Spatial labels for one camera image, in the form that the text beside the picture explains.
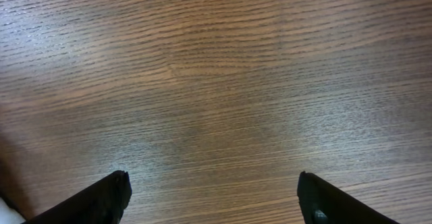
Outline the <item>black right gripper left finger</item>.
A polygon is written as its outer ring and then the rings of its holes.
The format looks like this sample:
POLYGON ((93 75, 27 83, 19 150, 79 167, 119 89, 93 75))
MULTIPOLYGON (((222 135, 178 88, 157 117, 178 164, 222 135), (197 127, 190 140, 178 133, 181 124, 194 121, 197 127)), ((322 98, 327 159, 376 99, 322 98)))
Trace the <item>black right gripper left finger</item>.
POLYGON ((117 170, 24 224, 118 224, 131 196, 128 172, 117 170))

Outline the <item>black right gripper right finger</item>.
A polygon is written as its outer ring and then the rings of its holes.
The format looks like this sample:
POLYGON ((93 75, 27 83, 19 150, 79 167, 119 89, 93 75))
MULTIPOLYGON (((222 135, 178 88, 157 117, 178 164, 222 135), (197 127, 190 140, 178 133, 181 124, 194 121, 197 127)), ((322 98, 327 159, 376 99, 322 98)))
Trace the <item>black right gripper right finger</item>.
POLYGON ((300 174, 297 196, 306 224, 398 224, 314 173, 300 174))

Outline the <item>white t-shirt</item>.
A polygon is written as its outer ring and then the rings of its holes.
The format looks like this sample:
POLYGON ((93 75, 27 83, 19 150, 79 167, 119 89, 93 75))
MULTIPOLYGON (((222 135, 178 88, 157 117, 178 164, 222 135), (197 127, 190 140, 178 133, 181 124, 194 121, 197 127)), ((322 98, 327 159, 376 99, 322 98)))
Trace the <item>white t-shirt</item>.
POLYGON ((25 218, 19 213, 14 204, 5 198, 0 198, 0 223, 22 224, 25 218))

